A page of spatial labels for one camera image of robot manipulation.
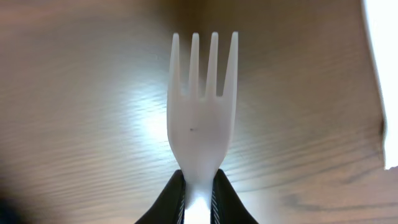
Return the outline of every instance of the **fork tine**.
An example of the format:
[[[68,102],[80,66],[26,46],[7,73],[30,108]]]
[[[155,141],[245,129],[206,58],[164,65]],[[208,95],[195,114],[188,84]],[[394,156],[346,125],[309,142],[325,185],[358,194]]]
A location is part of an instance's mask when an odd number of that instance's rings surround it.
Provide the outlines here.
[[[224,82],[223,98],[236,99],[238,79],[238,32],[232,33],[231,47],[229,48],[228,65]]]
[[[217,56],[218,56],[218,33],[211,35],[209,64],[207,68],[206,93],[207,98],[216,96],[217,88]]]
[[[191,62],[189,67],[189,90],[192,98],[198,97],[199,34],[192,35]]]
[[[173,35],[172,54],[170,56],[169,94],[180,95],[180,39],[177,33]]]

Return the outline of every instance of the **fork head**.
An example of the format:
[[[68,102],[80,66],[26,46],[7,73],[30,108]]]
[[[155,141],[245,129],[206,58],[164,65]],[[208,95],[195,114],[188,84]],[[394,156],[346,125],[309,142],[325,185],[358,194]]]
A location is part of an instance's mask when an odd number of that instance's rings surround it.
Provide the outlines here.
[[[198,95],[199,35],[193,34],[188,94],[180,88],[179,37],[174,34],[167,93],[167,135],[189,184],[212,182],[232,139],[238,76],[238,33],[233,32],[223,96],[216,96],[218,34],[211,36],[205,96]]]

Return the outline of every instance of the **plastic fork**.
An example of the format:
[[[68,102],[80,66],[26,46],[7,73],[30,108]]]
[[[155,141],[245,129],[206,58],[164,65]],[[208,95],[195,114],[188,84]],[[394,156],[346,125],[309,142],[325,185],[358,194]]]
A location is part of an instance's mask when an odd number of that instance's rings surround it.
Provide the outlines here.
[[[232,139],[238,76],[238,33],[233,32],[223,96],[216,96],[218,34],[211,35],[203,98],[198,94],[199,35],[192,36],[188,94],[180,87],[179,37],[174,34],[167,94],[167,135],[186,181],[185,223],[209,223],[213,178]]]

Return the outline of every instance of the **wooden table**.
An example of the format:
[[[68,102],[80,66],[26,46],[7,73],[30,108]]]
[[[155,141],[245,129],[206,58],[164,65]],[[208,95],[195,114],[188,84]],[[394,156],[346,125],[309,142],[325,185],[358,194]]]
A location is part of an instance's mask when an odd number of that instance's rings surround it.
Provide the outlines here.
[[[133,223],[178,165],[165,101],[173,32],[239,31],[221,166],[259,223],[398,223],[360,1],[0,1],[0,175],[36,223]]]

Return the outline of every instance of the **wood grain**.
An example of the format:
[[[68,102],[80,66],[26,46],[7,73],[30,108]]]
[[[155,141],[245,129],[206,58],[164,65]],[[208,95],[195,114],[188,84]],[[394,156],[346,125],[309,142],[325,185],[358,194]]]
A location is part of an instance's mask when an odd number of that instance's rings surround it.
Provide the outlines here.
[[[165,101],[173,32],[239,31],[221,166],[260,223],[397,223],[360,1],[0,1],[1,187],[35,223],[132,223],[178,165]]]

